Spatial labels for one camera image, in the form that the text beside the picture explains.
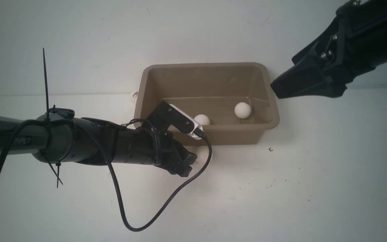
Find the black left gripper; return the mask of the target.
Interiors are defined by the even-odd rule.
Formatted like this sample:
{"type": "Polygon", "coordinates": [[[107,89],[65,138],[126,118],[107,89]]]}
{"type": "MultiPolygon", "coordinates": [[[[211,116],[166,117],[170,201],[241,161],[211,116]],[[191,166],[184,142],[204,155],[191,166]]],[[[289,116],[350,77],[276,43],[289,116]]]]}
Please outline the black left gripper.
{"type": "Polygon", "coordinates": [[[172,175],[188,177],[192,171],[192,165],[198,158],[195,153],[187,150],[179,141],[173,139],[173,134],[169,131],[159,133],[160,169],[168,171],[172,175]]]}

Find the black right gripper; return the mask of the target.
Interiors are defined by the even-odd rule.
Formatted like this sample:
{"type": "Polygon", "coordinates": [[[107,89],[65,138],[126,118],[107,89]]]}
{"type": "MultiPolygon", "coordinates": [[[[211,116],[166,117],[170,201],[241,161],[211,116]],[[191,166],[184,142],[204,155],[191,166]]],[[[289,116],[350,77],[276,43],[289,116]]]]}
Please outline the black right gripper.
{"type": "Polygon", "coordinates": [[[387,0],[350,0],[292,63],[271,83],[278,98],[341,97],[357,76],[387,63],[387,0]]]}

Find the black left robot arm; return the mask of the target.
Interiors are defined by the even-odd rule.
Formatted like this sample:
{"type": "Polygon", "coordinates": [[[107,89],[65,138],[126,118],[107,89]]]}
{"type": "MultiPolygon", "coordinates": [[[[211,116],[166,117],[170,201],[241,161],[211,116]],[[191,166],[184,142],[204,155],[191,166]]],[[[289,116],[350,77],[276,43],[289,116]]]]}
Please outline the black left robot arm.
{"type": "Polygon", "coordinates": [[[181,177],[189,176],[197,159],[171,134],[157,132],[160,139],[156,155],[155,137],[149,124],[129,129],[92,118],[68,118],[49,114],[50,125],[29,124],[20,130],[8,155],[31,154],[43,163],[74,162],[105,166],[105,157],[114,163],[151,165],[181,177]]]}

